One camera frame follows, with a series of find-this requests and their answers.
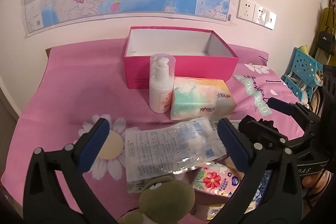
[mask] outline wall socket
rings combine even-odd
[[[277,15],[271,11],[267,11],[264,26],[268,29],[274,30],[276,20]]]
[[[248,0],[239,0],[237,18],[252,21],[255,3]]]
[[[265,25],[267,9],[259,5],[255,6],[253,20],[252,22],[262,25]]]

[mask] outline blue plastic basket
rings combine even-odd
[[[315,79],[316,71],[323,71],[323,67],[314,58],[305,54],[298,48],[295,49],[295,58],[292,65],[292,71],[295,73],[304,84],[312,88],[322,86]]]
[[[299,87],[290,79],[287,75],[282,76],[283,81],[286,83],[288,88],[292,90],[294,95],[301,101],[302,99],[302,91],[299,89]]]
[[[281,79],[285,82],[285,84],[292,90],[294,95],[301,101],[302,100],[302,91],[301,89],[290,79],[287,75],[283,75]],[[307,92],[308,99],[311,100],[313,96],[313,88],[311,86],[307,86],[305,91]]]

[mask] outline pink box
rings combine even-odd
[[[129,89],[148,89],[150,57],[159,52],[176,59],[175,76],[227,81],[238,56],[212,30],[184,27],[131,27],[124,55]]]

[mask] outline screw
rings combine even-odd
[[[292,150],[288,147],[285,148],[285,153],[290,155],[292,153]]]
[[[263,149],[263,145],[261,143],[255,143],[254,145],[254,148],[257,149],[257,150],[261,150]]]
[[[65,149],[66,151],[71,151],[73,148],[74,148],[74,145],[73,145],[72,143],[68,143],[68,144],[64,147],[64,149]]]
[[[39,154],[41,152],[42,152],[42,148],[41,147],[35,148],[35,150],[34,150],[35,154]]]

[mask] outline hand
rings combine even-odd
[[[302,185],[304,187],[313,187],[315,185],[315,183],[317,182],[317,180],[319,179],[320,175],[321,175],[321,173],[318,173],[318,174],[314,174],[314,175],[305,177],[302,180]],[[325,187],[325,185],[328,183],[328,177],[329,177],[329,172],[326,171],[323,174],[322,178],[317,183],[317,185],[314,187],[314,189],[309,191],[308,195],[312,195],[312,194],[316,194],[316,193],[320,192]]]

